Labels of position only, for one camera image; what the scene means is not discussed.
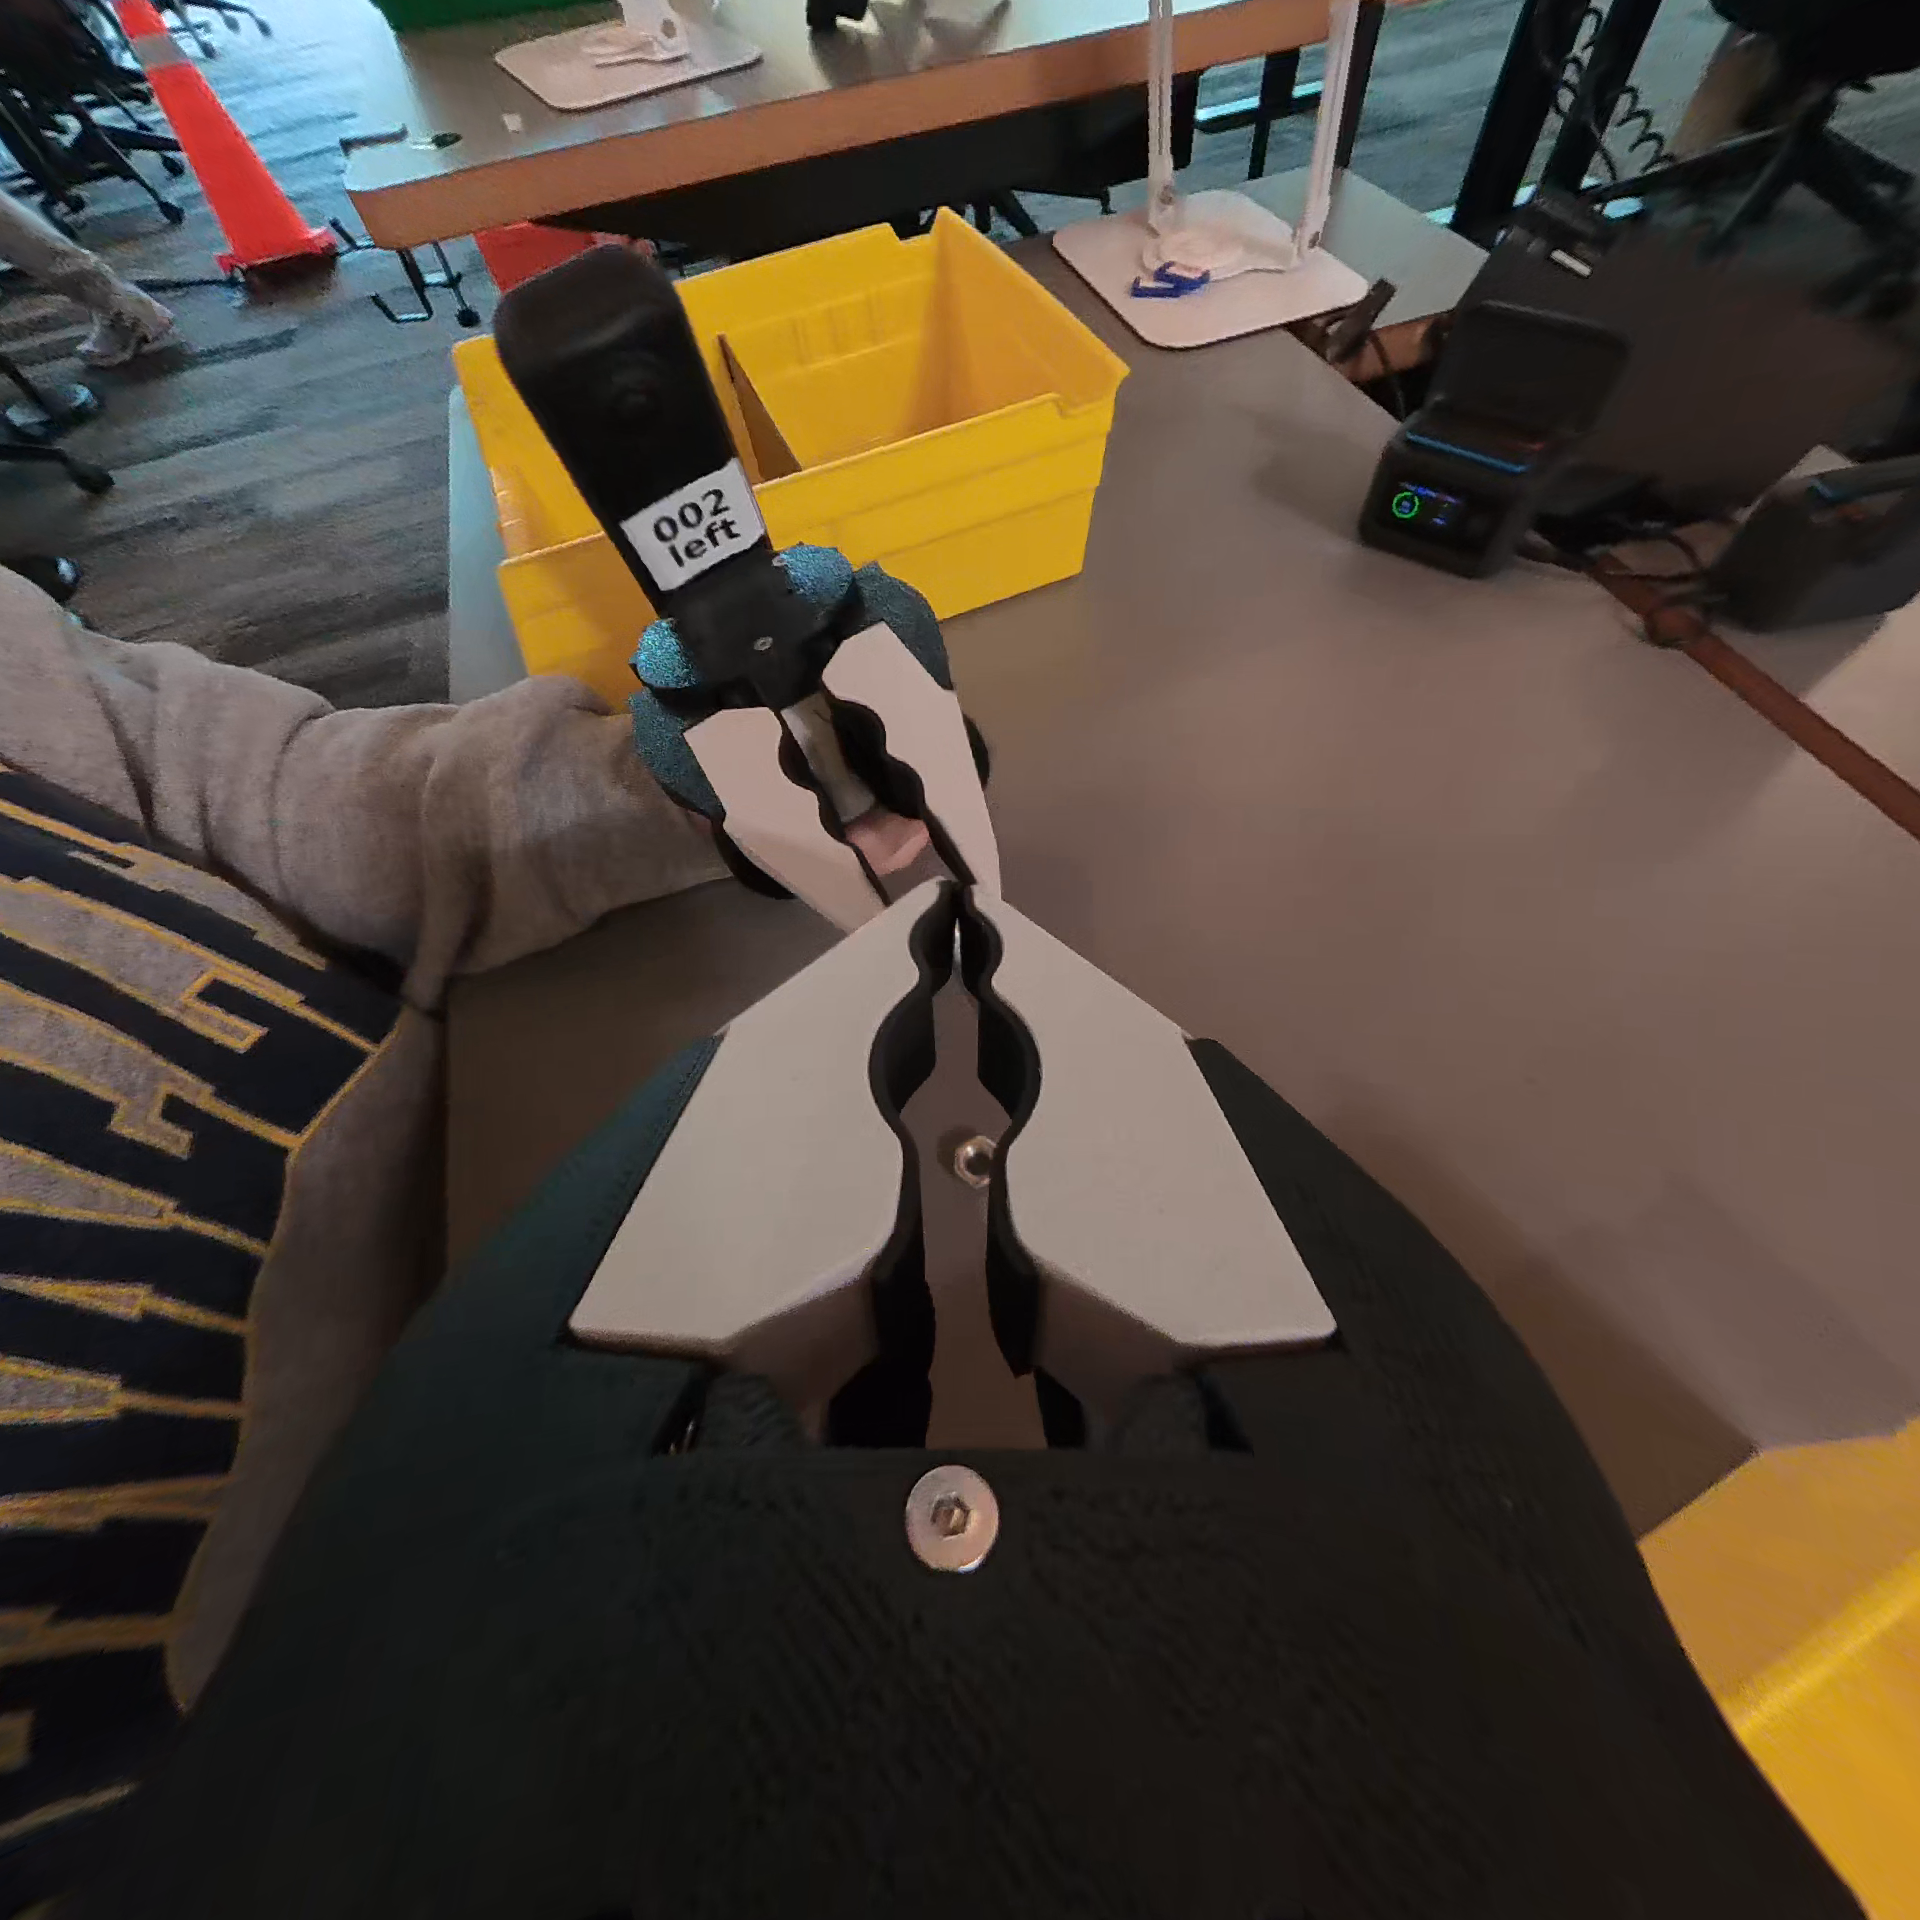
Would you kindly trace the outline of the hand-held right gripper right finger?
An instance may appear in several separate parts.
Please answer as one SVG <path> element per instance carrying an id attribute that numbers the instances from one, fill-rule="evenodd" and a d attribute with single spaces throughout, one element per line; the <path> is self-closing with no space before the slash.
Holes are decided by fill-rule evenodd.
<path id="1" fill-rule="evenodd" d="M 1336 1315 L 1187 1035 L 1008 901 L 959 901 L 977 1074 L 1007 1112 L 987 1287 L 1016 1375 L 1156 1378 L 1317 1347 Z"/>

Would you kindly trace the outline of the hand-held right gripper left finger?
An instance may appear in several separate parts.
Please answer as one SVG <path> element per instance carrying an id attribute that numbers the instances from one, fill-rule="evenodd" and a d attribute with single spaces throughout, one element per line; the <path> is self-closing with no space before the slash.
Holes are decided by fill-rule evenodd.
<path id="1" fill-rule="evenodd" d="M 958 884 L 924 880 L 735 1015 L 570 1309 L 588 1347 L 836 1394 L 917 1244 L 900 1108 L 929 1070 Z"/>

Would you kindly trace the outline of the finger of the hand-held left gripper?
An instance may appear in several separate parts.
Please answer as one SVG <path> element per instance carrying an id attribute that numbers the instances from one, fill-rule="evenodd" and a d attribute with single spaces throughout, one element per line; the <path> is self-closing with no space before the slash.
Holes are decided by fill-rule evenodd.
<path id="1" fill-rule="evenodd" d="M 839 932 L 891 903 L 866 849 L 847 839 L 880 800 L 825 704 L 718 708 L 681 741 L 718 800 L 718 826 L 756 875 Z"/>
<path id="2" fill-rule="evenodd" d="M 952 879 L 1003 888 L 995 823 L 958 693 L 900 638 L 850 638 L 830 659 L 830 713 L 880 803 L 927 828 Z"/>

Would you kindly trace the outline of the wood-edged desk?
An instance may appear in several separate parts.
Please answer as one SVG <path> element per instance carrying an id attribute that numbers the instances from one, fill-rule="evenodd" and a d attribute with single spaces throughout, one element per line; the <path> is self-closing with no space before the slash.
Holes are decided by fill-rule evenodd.
<path id="1" fill-rule="evenodd" d="M 553 222 L 777 251 L 1039 187 L 1148 64 L 1146 2 L 874 2 L 831 31 L 809 31 L 803 2 L 685 2 L 756 61 L 583 111 L 495 61 L 608 12 L 403 37 L 345 2 L 345 194 L 369 239 L 399 251 Z"/>

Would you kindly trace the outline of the yellow divided plastic bin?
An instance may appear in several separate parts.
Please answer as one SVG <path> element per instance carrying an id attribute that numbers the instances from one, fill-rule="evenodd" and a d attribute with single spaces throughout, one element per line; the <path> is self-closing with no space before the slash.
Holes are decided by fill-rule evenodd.
<path id="1" fill-rule="evenodd" d="M 1122 358 L 962 216 L 856 228 L 676 283 L 780 548 L 917 588 L 941 619 L 1068 582 L 1089 540 Z M 491 337 L 455 346 L 495 504 L 510 679 L 612 708 L 654 609 Z"/>

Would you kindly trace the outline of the orange traffic cone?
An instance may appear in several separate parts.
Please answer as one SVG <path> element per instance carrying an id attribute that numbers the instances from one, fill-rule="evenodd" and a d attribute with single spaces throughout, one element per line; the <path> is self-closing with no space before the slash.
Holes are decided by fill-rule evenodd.
<path id="1" fill-rule="evenodd" d="M 219 222 L 219 270 L 248 283 L 330 270 L 341 239 L 297 212 L 156 6 L 112 2 L 112 12 Z"/>

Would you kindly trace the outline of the clipboard stand with instruction sheet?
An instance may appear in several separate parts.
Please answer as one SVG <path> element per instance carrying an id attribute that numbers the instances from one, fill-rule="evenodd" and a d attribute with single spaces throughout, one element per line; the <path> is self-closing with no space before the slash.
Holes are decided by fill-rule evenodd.
<path id="1" fill-rule="evenodd" d="M 1344 174 L 1344 106 L 1362 27 L 1378 6 L 1332 2 L 1326 72 L 1317 106 L 1302 212 L 1291 222 L 1247 189 L 1176 187 L 1172 169 L 1172 2 L 1146 12 L 1146 201 L 1131 216 L 1097 216 L 1051 235 L 1058 259 L 1133 337 L 1156 350 L 1202 350 L 1354 306 L 1369 280 L 1326 249 L 1336 184 Z M 1184 300 L 1131 300 L 1141 270 L 1178 264 L 1211 283 Z"/>

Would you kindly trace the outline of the black office chair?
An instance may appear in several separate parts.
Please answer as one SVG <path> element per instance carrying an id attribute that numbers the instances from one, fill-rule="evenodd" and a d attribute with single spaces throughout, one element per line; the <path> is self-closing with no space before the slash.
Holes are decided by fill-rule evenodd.
<path id="1" fill-rule="evenodd" d="M 2 164 L 60 228 L 101 184 L 141 189 L 167 225 L 184 225 L 181 201 L 136 166 L 150 158 L 184 179 L 181 141 L 141 106 L 156 96 L 109 2 L 2 2 Z"/>
<path id="2" fill-rule="evenodd" d="M 60 466 L 77 492 L 109 495 L 114 473 L 63 443 L 97 410 L 90 389 L 74 383 L 42 389 L 2 351 L 2 466 Z"/>

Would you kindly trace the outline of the black charging case with display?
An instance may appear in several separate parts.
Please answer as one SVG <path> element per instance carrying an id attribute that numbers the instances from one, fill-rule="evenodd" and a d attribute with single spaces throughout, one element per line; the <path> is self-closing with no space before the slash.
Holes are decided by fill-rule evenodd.
<path id="1" fill-rule="evenodd" d="M 1366 548 L 1483 582 L 1520 548 L 1628 361 L 1614 325 L 1512 300 L 1456 318 L 1359 514 Z"/>

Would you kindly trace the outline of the person's navy patterned top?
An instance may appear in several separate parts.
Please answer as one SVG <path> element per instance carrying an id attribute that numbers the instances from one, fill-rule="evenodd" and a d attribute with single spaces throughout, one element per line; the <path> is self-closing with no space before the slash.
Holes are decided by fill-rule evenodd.
<path id="1" fill-rule="evenodd" d="M 2 1918 L 109 1853 L 417 1295 L 399 969 L 2 768 Z"/>

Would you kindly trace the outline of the black flat box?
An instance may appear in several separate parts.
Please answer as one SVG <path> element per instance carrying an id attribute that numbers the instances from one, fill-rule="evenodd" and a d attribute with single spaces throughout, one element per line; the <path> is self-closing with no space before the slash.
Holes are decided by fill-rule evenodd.
<path id="1" fill-rule="evenodd" d="M 1553 486 L 1561 514 L 1628 495 L 1696 518 L 1739 510 L 1808 450 L 1890 421 L 1917 374 L 1909 342 L 1814 306 L 1797 280 L 1553 194 L 1514 216 L 1456 318 L 1488 300 L 1603 325 L 1628 350 Z"/>

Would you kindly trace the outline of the grey charging case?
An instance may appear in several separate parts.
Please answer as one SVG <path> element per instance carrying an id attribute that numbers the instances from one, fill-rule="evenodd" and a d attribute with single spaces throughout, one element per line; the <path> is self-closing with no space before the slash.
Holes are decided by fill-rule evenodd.
<path id="1" fill-rule="evenodd" d="M 1771 486 L 1708 567 L 1748 632 L 1884 617 L 1917 598 L 1917 453 Z"/>

